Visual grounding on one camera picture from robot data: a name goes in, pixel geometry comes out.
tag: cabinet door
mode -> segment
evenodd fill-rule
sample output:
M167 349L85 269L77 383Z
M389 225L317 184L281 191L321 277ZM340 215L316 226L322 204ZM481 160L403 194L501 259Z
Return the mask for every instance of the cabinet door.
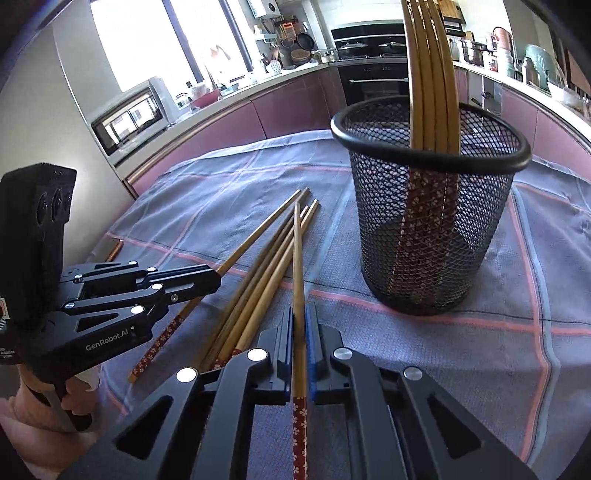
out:
M252 103L267 138L330 128L320 76L314 73L252 98Z
M255 108L253 104L247 103L221 117L179 145L136 180L132 186L141 195L154 184L160 175L177 163L199 157L213 150L237 147L264 139L265 132L258 120Z
M461 103L468 103L468 72L456 69L457 99Z
M340 81L339 69L329 67L322 70L320 72L320 81L324 91L324 98L326 99L326 106L328 107L329 115L332 118L347 107L345 91L343 90L343 84Z
M559 123L541 111L538 111L533 152L591 181L591 154Z
M503 89L501 112L503 119L519 130L533 148L538 109L520 98L517 93L505 88Z

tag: bowl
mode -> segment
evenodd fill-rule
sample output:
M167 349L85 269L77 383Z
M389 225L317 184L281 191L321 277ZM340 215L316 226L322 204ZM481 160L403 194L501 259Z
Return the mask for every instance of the bowl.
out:
M557 102L577 110L583 110L583 101L574 90L562 88L550 82L548 82L548 88L552 98Z

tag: oven door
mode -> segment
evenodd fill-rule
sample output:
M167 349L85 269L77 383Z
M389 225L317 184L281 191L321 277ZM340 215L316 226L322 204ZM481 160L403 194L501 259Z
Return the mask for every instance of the oven door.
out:
M347 105L389 95L408 95L406 64L377 63L339 69Z

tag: black mesh basket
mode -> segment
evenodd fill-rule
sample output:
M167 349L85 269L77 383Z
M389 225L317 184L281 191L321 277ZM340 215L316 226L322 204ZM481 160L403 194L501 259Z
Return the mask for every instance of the black mesh basket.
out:
M432 315L463 300L501 218L527 140L500 118L460 104L461 154L410 145L408 97L367 100L337 114L351 160L361 269L386 305Z

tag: stove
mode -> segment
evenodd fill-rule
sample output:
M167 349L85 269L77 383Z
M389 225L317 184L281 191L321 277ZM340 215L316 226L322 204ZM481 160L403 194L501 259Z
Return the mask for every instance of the stove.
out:
M389 95L409 95L402 21L344 25L332 30L347 105Z

